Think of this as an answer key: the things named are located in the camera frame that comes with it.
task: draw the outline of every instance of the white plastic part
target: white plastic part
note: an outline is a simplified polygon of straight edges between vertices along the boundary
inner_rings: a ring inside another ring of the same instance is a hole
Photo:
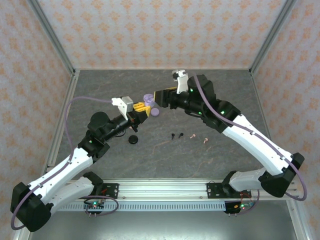
[[[34,180],[30,183],[30,189],[33,189],[35,186],[39,185],[45,179],[52,176],[59,169],[61,169],[66,162],[69,160],[69,156],[60,162],[55,168],[41,176],[37,180]],[[61,189],[68,181],[70,181],[76,174],[81,172],[82,170],[88,168],[93,164],[93,160],[91,156],[88,156],[88,153],[82,148],[76,148],[73,153],[73,157],[71,159],[71,164],[60,172],[57,176],[46,182],[41,188],[38,188],[34,191],[35,195],[41,195],[41,201],[44,204],[47,204],[52,196]]]
[[[94,186],[92,182],[86,177],[80,177],[76,182],[71,183],[60,191],[58,191],[49,201],[53,204],[50,212],[53,215],[63,206],[79,199],[88,196],[93,191]]]
[[[262,187],[261,187],[261,182],[259,181],[259,177],[262,176],[265,172],[266,172],[266,169],[264,167],[259,170],[253,170],[253,171],[245,171],[245,172],[237,171],[230,178],[229,184],[237,192],[241,192],[243,190],[251,190],[251,189],[260,190],[262,189]]]
[[[282,153],[282,155],[284,155],[286,159],[288,159],[290,162],[292,161],[290,152],[277,146],[266,136],[264,136],[260,131],[258,131],[254,126],[250,124],[250,122],[246,119],[244,115],[237,116],[233,122],[247,127],[248,129],[254,131],[255,134],[259,134],[270,144],[272,144],[280,153]],[[280,156],[277,155],[277,153],[271,149],[271,147],[265,144],[254,134],[250,134],[248,131],[243,130],[237,126],[227,127],[222,133],[236,141],[238,144],[244,147],[249,153],[251,153],[272,176],[282,174],[282,169],[288,167],[288,163],[282,160]]]
[[[172,74],[178,74],[177,79],[175,79],[175,82],[178,82],[178,87],[176,89],[176,94],[180,94],[182,92],[188,91],[188,74],[186,70],[174,70],[172,71]]]
[[[128,96],[114,97],[111,99],[112,105],[117,106],[125,120],[128,120],[127,113],[134,109],[134,101]]]

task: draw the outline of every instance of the black cable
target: black cable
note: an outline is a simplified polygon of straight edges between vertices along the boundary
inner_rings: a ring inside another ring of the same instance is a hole
[[[195,114],[192,114],[192,113],[189,113],[189,112],[186,112],[185,111],[185,114],[191,116],[191,117],[195,117],[195,118],[201,118],[201,116],[198,116],[198,115],[195,115]]]
[[[123,136],[126,134],[126,132],[127,132],[127,129],[125,129],[125,130],[124,130],[124,132],[123,132],[123,134],[122,134],[122,135],[117,135],[117,136],[115,136],[115,137],[116,137],[116,138],[123,137]]]

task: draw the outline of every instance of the aluminum frame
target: aluminum frame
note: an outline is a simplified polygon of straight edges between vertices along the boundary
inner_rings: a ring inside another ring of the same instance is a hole
[[[257,56],[255,57],[252,66],[250,67],[249,71],[251,76],[255,74],[257,69],[259,68],[261,62],[265,58],[270,49],[272,43],[274,42],[275,38],[277,37],[281,27],[283,26],[284,22],[286,21],[287,17],[290,15],[292,8],[294,7],[297,0],[287,0],[283,5],[282,10],[280,11],[279,16],[275,20],[270,32],[268,33],[262,47],[260,48]]]

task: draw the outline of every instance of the purple cap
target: purple cap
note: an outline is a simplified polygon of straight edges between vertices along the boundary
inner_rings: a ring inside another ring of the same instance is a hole
[[[157,117],[159,114],[160,114],[160,111],[158,108],[154,107],[151,109],[151,115],[154,116],[154,117]]]

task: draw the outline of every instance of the white cable tray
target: white cable tray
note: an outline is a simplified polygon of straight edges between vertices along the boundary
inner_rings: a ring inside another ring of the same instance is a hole
[[[80,201],[74,201],[63,206],[61,212],[83,212],[86,205]],[[111,211],[116,203],[105,202],[104,208],[89,209],[90,212]],[[224,201],[119,201],[119,212],[200,212],[200,211],[225,211]]]

